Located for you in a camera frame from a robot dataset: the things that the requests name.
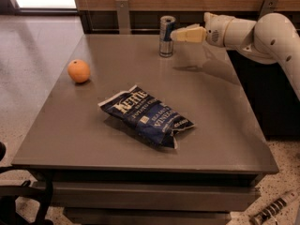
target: table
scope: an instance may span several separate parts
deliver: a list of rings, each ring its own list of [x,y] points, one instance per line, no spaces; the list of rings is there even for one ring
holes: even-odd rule
[[[90,65],[90,81],[75,84],[64,68],[13,159],[52,177],[52,205],[74,222],[226,224],[278,172],[226,50],[176,43],[162,58],[158,41],[84,35],[70,60]],[[98,107],[134,84],[196,124],[176,135],[177,149],[148,144]]]

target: drawer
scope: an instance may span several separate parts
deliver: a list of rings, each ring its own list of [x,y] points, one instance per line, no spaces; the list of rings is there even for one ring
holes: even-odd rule
[[[73,223],[105,225],[225,225],[228,213],[65,208]]]
[[[53,206],[110,209],[244,211],[260,195],[253,187],[176,184],[55,182],[53,188]]]

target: gray tabletop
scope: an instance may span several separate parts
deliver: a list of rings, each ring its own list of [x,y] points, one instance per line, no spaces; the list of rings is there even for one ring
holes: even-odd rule
[[[83,36],[69,61],[86,61],[89,82],[62,71],[20,150],[17,166],[49,169],[276,173],[278,167],[224,49],[177,43],[158,55],[158,36]],[[139,85],[196,127],[179,147],[149,145],[98,103]]]

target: metal cylinder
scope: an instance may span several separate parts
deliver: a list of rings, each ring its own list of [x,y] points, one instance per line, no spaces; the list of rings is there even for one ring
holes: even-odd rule
[[[173,55],[173,41],[170,34],[174,29],[176,19],[173,16],[160,18],[159,54],[162,57]]]

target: black chair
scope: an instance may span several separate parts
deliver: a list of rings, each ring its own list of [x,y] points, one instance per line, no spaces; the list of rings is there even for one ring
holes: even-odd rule
[[[6,147],[0,142],[0,161],[6,153]],[[0,173],[19,170],[10,167],[0,167]],[[41,172],[35,172],[41,175],[45,181],[45,188],[39,189],[30,186],[30,181],[24,181],[20,186],[0,186],[0,225],[53,225],[45,219],[53,195],[53,183],[49,177]],[[24,197],[39,202],[36,219],[30,223],[16,212],[16,199]]]

